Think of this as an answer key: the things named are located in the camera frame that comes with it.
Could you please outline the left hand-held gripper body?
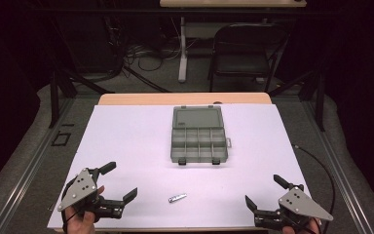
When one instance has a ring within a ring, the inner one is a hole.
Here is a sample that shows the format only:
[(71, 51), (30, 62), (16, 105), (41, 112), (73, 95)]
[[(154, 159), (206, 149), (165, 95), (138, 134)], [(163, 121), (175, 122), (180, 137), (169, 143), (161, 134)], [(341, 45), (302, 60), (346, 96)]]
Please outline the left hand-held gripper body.
[(98, 169), (84, 168), (66, 184), (57, 207), (59, 212), (65, 214), (67, 207), (73, 207), (78, 215), (92, 212), (96, 219), (122, 217), (123, 201), (106, 200), (98, 194)]

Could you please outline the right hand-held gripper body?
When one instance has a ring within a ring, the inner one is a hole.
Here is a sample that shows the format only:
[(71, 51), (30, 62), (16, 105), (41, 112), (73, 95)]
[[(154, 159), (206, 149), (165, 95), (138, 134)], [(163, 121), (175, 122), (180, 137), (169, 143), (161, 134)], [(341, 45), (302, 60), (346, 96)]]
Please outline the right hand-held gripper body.
[(303, 191), (303, 185), (292, 183), (284, 185), (287, 192), (279, 199), (279, 208), (275, 211), (259, 210), (253, 205), (253, 217), (256, 227), (281, 231), (285, 226), (292, 227), (295, 232), (306, 230), (311, 218), (332, 221), (333, 215), (321, 207)]

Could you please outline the small silver metal cylinder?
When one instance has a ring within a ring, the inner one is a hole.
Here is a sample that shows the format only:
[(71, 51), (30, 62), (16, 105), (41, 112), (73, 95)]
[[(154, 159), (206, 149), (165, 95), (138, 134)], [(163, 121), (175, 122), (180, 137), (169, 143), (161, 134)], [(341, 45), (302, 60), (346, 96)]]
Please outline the small silver metal cylinder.
[(182, 193), (182, 194), (177, 194), (177, 195), (174, 195), (174, 196), (171, 196), (168, 198), (168, 202), (169, 203), (174, 203), (176, 201), (179, 201), (181, 199), (184, 199), (187, 197), (187, 194), (186, 193)]

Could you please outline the grey plastic compartment box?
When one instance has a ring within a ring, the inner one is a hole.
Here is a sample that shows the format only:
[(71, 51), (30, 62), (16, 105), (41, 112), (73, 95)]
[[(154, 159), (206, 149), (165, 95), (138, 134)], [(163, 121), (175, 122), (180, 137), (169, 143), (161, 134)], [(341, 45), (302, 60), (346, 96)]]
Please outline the grey plastic compartment box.
[(170, 159), (180, 166), (227, 162), (228, 139), (220, 106), (176, 106), (173, 109)]

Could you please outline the person's right hand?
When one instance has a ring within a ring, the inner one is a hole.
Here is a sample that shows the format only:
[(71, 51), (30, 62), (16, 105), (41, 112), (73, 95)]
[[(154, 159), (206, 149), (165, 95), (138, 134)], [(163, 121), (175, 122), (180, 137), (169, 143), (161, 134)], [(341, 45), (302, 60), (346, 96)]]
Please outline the person's right hand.
[(295, 231), (291, 226), (285, 226), (281, 230), (282, 234), (320, 234), (320, 225), (316, 219), (311, 219), (309, 224), (304, 229), (300, 229), (298, 232)]

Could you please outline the person's left hand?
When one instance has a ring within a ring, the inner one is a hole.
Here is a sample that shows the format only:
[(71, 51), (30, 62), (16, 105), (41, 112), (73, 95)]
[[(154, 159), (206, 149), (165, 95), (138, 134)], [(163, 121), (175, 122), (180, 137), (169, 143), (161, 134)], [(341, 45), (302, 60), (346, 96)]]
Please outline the person's left hand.
[(67, 207), (64, 212), (67, 234), (95, 234), (94, 213), (85, 212), (83, 216), (79, 216), (73, 207)]

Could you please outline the white table mat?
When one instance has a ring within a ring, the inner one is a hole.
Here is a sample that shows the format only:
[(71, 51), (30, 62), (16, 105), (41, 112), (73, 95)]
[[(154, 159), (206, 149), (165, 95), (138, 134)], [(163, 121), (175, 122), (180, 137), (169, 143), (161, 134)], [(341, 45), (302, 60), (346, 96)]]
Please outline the white table mat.
[[(107, 199), (119, 200), (137, 188), (122, 218), (103, 218), (98, 230), (170, 231), (253, 228), (247, 195), (272, 211), (284, 189), (279, 175), (302, 184), (305, 179), (278, 109), (272, 104), (224, 104), (226, 136), (232, 141), (226, 163), (179, 166), (170, 159), (173, 108), (170, 105), (94, 108), (69, 173), (117, 167), (99, 179)], [(168, 198), (187, 197), (169, 203)]]

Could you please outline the black metal stand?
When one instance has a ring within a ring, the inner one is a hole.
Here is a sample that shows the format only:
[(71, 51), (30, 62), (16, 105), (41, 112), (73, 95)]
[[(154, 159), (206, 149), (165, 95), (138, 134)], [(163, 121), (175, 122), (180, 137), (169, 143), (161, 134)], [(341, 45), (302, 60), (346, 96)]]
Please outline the black metal stand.
[(315, 122), (321, 131), (324, 131), (323, 126), (323, 108), (324, 108), (324, 93), (325, 93), (325, 79), (324, 74), (317, 70), (309, 70), (301, 76), (284, 83), (278, 88), (273, 89), (269, 92), (270, 97), (275, 97), (286, 90), (289, 90), (296, 84), (301, 83), (301, 89), (298, 93), (298, 98), (302, 101), (309, 101), (315, 98)]
[[(140, 80), (142, 83), (153, 88), (154, 90), (161, 92), (161, 93), (171, 93), (171, 91), (163, 87), (160, 87), (159, 85), (153, 83), (147, 78), (141, 76), (139, 73), (135, 72), (130, 67), (123, 65), (121, 68), (121, 71), (123, 69), (126, 70), (129, 74), (133, 75), (138, 80)], [(66, 69), (66, 68), (61, 69), (58, 66), (56, 66), (56, 71), (54, 72), (51, 78), (51, 82), (50, 82), (51, 110), (52, 110), (52, 120), (51, 120), (50, 128), (53, 128), (60, 118), (58, 90), (62, 90), (64, 95), (67, 98), (75, 98), (78, 94), (75, 86), (72, 84), (73, 81), (83, 84), (84, 86), (90, 88), (91, 90), (95, 91), (99, 95), (115, 94), (112, 91), (108, 91), (98, 86), (96, 83), (93, 82), (93, 80), (88, 80), (84, 78), (82, 75), (76, 72), (73, 72), (69, 69)]]

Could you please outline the wooden table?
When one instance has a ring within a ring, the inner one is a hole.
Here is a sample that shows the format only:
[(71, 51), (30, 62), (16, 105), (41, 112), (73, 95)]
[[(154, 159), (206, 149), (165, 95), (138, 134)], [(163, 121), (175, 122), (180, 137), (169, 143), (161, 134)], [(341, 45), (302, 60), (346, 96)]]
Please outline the wooden table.
[[(147, 106), (147, 105), (185, 105), (185, 104), (232, 104), (256, 103), (271, 104), (271, 98), (265, 93), (168, 93), (168, 94), (110, 94), (102, 95), (101, 106)], [(98, 194), (104, 187), (98, 187)], [(65, 214), (61, 213), (62, 231), (66, 233)]]

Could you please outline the black folding chair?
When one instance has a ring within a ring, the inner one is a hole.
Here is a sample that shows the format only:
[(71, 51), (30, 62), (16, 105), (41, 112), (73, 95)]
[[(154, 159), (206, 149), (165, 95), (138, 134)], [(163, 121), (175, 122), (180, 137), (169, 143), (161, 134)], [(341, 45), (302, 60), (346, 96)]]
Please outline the black folding chair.
[(279, 50), (288, 30), (276, 23), (233, 23), (214, 35), (207, 79), (213, 91), (214, 77), (265, 78), (269, 90)]

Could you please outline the white desk leg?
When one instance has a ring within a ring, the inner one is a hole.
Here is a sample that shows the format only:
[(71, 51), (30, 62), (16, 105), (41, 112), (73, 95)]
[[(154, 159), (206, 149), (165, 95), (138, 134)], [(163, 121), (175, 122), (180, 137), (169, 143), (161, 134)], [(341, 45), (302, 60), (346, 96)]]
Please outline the white desk leg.
[(186, 35), (185, 35), (185, 18), (180, 18), (180, 64), (178, 72), (178, 81), (184, 83), (187, 79), (187, 52), (186, 52)]

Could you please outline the metal floor rail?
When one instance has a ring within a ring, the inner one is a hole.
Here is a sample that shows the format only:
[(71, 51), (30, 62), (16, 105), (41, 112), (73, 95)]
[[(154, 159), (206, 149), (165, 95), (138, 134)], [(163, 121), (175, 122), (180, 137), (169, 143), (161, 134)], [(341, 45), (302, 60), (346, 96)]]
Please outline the metal floor rail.
[(323, 131), (318, 126), (314, 106), (309, 101), (302, 101), (302, 106), (313, 125), (313, 129), (320, 140), (320, 144), (324, 148), (324, 155), (329, 165), (329, 169), (334, 177), (334, 181), (337, 184), (343, 201), (349, 210), (350, 216), (355, 223), (356, 230), (359, 234), (374, 234), (374, 228), (369, 222), (368, 216), (365, 214), (363, 205), (359, 201), (358, 194), (355, 192), (351, 180), (344, 171), (340, 153), (338, 153), (331, 144), (328, 131)]
[(11, 158), (1, 183), (14, 185), (0, 210), (0, 234), (59, 234), (48, 224), (60, 217), (56, 202), (86, 123), (76, 107), (66, 100), (52, 128), (45, 119), (33, 124)]

